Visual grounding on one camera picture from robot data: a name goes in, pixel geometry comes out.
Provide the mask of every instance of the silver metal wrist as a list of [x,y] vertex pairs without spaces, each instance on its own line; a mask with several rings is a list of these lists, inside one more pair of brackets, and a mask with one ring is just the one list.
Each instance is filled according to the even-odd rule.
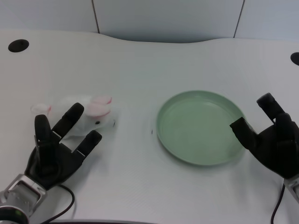
[[11,184],[0,193],[0,208],[12,207],[30,217],[44,201],[47,191],[25,176],[19,174]]
[[299,174],[291,179],[285,179],[284,185],[299,203]]

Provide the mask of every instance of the white table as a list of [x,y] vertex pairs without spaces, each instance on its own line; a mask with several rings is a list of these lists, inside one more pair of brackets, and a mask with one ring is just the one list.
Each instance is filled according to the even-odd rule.
[[[265,224],[282,179],[248,151],[232,163],[197,167],[158,144],[155,115],[187,90],[224,95],[260,132],[271,122],[256,104],[267,92],[299,122],[299,43],[219,39],[175,44],[129,42],[94,33],[0,31],[0,189],[23,173],[34,147],[30,106],[70,94],[110,94],[114,128],[66,183],[76,210],[61,219],[161,224]],[[29,47],[11,53],[16,39]],[[33,215],[38,223],[63,210],[70,196],[53,188]],[[285,192],[275,223],[299,222],[299,205]]]

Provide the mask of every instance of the green plate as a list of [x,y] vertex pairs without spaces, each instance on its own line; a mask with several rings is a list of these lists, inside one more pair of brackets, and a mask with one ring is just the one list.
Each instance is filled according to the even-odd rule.
[[207,91],[170,98],[157,117],[157,134],[174,156],[197,165],[216,165],[243,151],[230,124],[244,117],[230,100]]

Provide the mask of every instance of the white plush bunny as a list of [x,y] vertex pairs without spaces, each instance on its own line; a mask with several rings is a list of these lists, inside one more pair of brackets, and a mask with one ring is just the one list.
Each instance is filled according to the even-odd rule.
[[68,132],[66,138],[69,136],[85,136],[91,130],[103,127],[108,123],[111,101],[111,97],[69,96],[53,105],[36,104],[31,107],[31,111],[34,114],[47,115],[49,123],[53,127],[71,106],[80,103],[84,107],[84,112]]

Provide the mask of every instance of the plate rim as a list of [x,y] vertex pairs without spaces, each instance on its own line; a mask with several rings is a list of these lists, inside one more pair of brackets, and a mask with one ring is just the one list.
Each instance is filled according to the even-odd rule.
[[241,110],[241,109],[240,109],[240,108],[239,108],[239,107],[238,107],[232,100],[226,98],[225,96],[223,96],[223,95],[221,95],[221,94],[219,94],[219,93],[212,92],[212,91],[206,91],[206,90],[189,90],[189,91],[184,91],[184,92],[178,93],[178,94],[176,94],[176,95],[170,97],[168,100],[166,100],[166,101],[162,104],[162,106],[159,108],[158,113],[157,113],[157,117],[156,117],[156,133],[157,133],[158,139],[159,139],[159,141],[161,142],[161,144],[163,145],[163,147],[164,147],[170,154],[172,154],[173,156],[175,156],[176,158],[178,158],[178,159],[180,159],[180,160],[182,160],[182,161],[184,161],[184,162],[187,162],[187,163],[190,163],[190,164],[193,164],[193,165],[198,165],[198,166],[215,166],[215,165],[220,165],[220,164],[224,164],[224,163],[227,163],[227,162],[229,162],[229,161],[232,161],[232,160],[234,160],[235,158],[237,158],[238,156],[240,156],[240,155],[245,151],[245,150],[243,150],[243,149],[244,149],[243,146],[240,148],[240,152],[239,152],[239,153],[236,153],[236,155],[233,156],[233,158],[231,158],[231,159],[229,159],[229,160],[225,160],[225,161],[218,162],[218,163],[213,163],[213,164],[202,164],[202,163],[199,164],[199,163],[195,163],[195,162],[192,162],[192,161],[188,161],[188,160],[186,160],[186,159],[182,159],[181,157],[179,157],[178,155],[176,155],[174,152],[172,152],[172,151],[165,145],[165,143],[162,141],[162,138],[161,138],[161,136],[160,136],[160,132],[159,132],[159,130],[158,130],[158,118],[159,118],[159,114],[160,114],[162,108],[163,108],[163,107],[164,107],[164,106],[165,106],[171,99],[173,99],[173,98],[175,98],[175,97],[177,97],[177,96],[179,96],[179,95],[181,95],[181,94],[185,94],[185,93],[189,93],[189,92],[205,92],[205,93],[212,93],[212,94],[221,96],[221,97],[225,98],[226,100],[230,101],[230,102],[231,102],[231,103],[232,103],[232,104],[233,104],[233,105],[234,105],[234,106],[241,112],[241,114],[242,114],[242,116],[244,117],[244,119],[246,119],[246,117],[245,117],[243,111],[242,111],[242,110]]

